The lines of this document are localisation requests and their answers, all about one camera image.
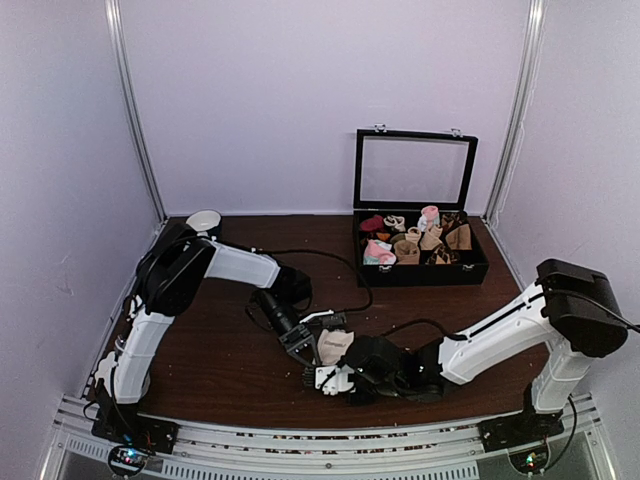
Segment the cream and brown sock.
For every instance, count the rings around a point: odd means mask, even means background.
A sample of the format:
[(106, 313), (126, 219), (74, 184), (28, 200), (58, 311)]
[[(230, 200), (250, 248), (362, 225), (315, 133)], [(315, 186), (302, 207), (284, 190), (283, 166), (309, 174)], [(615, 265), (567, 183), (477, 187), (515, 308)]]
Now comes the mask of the cream and brown sock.
[(317, 340), (320, 364), (322, 366), (336, 365), (353, 341), (353, 332), (323, 329)]

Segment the tan brown ribbed sock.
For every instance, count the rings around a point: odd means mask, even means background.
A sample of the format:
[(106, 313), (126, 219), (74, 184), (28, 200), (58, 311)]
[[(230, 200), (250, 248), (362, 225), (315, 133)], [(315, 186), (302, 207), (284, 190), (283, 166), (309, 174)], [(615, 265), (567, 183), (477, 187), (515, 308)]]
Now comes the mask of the tan brown ribbed sock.
[(445, 240), (452, 250), (471, 251), (472, 235), (470, 225), (465, 223), (452, 229), (446, 235)]

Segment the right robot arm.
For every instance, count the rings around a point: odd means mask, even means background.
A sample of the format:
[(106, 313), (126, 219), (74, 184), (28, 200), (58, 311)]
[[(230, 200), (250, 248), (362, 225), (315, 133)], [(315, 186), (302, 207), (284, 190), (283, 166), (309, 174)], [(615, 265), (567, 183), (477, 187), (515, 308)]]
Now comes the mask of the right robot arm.
[(535, 440), (563, 409), (592, 362), (618, 350), (633, 324), (621, 314), (607, 276), (558, 259), (537, 267), (537, 279), (509, 304), (476, 324), (415, 350), (385, 336), (359, 336), (340, 360), (358, 390), (420, 403), (442, 399), (482, 372), (538, 344), (548, 362), (513, 419), (519, 440)]

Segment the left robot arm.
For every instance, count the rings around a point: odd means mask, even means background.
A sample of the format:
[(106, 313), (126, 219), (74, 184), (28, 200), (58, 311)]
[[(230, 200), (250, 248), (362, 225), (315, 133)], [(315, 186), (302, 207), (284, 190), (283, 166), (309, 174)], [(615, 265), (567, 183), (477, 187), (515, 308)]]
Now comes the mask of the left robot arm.
[(278, 303), (293, 306), (312, 296), (308, 275), (278, 263), (271, 256), (220, 243), (186, 224), (165, 232), (136, 268), (127, 313), (128, 326), (114, 351), (100, 361), (95, 380), (117, 406), (103, 420), (123, 444), (144, 433), (138, 415), (122, 405), (137, 403), (156, 350), (174, 319), (189, 309), (206, 278), (252, 285)]

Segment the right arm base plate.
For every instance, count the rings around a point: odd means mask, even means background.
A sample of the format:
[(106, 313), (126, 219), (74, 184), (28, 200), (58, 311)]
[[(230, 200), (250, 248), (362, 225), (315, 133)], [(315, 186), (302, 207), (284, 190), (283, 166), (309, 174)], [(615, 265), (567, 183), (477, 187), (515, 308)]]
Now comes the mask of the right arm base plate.
[(559, 414), (525, 412), (484, 420), (477, 427), (486, 452), (542, 441), (564, 432)]

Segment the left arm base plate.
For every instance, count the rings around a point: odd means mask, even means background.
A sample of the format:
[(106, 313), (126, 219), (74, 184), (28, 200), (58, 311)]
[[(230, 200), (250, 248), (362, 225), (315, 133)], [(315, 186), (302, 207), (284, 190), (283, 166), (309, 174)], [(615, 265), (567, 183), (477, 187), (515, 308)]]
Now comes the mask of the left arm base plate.
[(130, 426), (119, 417), (98, 418), (91, 433), (118, 444), (133, 446), (152, 453), (171, 454), (177, 439), (177, 423), (148, 417), (136, 417)]

